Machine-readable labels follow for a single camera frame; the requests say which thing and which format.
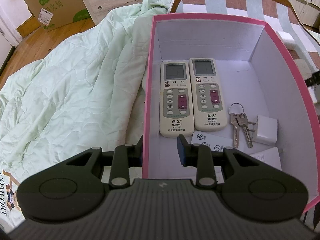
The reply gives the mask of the white remote control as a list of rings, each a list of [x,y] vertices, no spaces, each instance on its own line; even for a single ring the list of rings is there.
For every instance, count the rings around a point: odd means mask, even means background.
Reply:
[[[222,152],[225,147],[233,148],[233,139],[195,131],[191,139],[191,144],[205,145],[212,151]]]

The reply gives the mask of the cream remote control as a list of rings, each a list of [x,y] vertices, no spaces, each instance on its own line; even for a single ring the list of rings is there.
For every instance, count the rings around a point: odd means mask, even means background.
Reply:
[[[191,80],[188,61],[161,64],[159,132],[167,138],[195,131]]]
[[[227,125],[222,86],[214,59],[189,60],[195,129],[215,132]]]

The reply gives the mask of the pink cardboard box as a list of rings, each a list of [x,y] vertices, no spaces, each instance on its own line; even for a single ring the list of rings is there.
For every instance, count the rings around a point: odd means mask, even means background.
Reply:
[[[255,141],[247,154],[279,150],[281,170],[319,202],[319,121],[292,56],[267,22],[222,14],[166,14],[152,20],[146,82],[142,176],[193,179],[177,136],[220,151],[232,144],[231,113],[278,122],[276,142]]]

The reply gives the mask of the silver keys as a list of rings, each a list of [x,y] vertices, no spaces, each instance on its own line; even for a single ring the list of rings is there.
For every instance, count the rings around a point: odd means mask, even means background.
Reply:
[[[240,106],[241,112],[234,113],[232,111],[234,106]],[[242,129],[248,148],[252,148],[253,147],[252,135],[255,132],[255,129],[253,128],[253,126],[256,123],[250,122],[248,120],[247,115],[244,112],[244,107],[242,106],[242,104],[238,102],[232,103],[230,105],[228,109],[228,113],[230,115],[230,123],[233,126],[233,147],[234,148],[239,147],[239,133],[240,133],[240,130]]]

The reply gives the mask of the white charger cube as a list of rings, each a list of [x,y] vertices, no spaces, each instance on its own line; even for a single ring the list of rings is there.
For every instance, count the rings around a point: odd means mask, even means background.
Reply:
[[[252,140],[265,145],[273,145],[278,138],[278,120],[257,115]]]

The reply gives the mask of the white power adapter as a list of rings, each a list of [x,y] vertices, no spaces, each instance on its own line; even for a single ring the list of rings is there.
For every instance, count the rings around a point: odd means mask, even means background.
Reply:
[[[258,153],[253,153],[250,154],[250,156],[278,170],[282,170],[279,150],[277,147],[269,148]]]

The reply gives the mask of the white small box on mat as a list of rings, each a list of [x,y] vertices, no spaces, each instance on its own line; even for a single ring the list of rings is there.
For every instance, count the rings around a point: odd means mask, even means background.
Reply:
[[[290,33],[276,31],[276,34],[288,50],[295,50],[296,42]]]

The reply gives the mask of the light green quilted blanket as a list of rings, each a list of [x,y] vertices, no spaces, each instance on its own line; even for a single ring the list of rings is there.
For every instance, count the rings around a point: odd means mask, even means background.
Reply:
[[[172,0],[111,10],[1,89],[1,229],[23,221],[22,181],[84,150],[135,144],[143,134],[152,18]]]

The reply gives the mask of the checkered mat with brown border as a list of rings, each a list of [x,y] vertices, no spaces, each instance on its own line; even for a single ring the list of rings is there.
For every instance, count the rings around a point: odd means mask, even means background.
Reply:
[[[248,54],[209,51],[193,57],[214,58],[222,81],[233,75],[233,84],[223,85],[227,110],[238,102],[249,121],[255,122],[257,115],[278,120],[274,147],[282,171],[307,188],[301,219],[319,232],[319,110],[313,103],[314,88],[305,84],[319,70],[319,39],[304,27],[288,0],[172,0],[168,11],[249,19],[247,33],[239,26],[231,30],[236,42],[253,45]],[[290,33],[295,50],[288,50],[276,31]]]

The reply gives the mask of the white door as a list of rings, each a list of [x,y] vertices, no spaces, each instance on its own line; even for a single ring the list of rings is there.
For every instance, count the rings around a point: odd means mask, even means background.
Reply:
[[[14,37],[14,35],[11,33],[7,25],[5,24],[3,17],[1,17],[1,47],[0,47],[0,72],[1,74],[4,71],[4,68],[8,64],[11,56],[13,55],[17,45],[18,41]]]

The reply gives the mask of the brown cardboard box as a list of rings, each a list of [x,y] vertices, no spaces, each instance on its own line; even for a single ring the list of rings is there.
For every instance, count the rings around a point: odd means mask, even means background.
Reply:
[[[90,18],[83,0],[24,0],[31,17],[17,31],[28,36],[41,27],[51,31],[58,27]]]

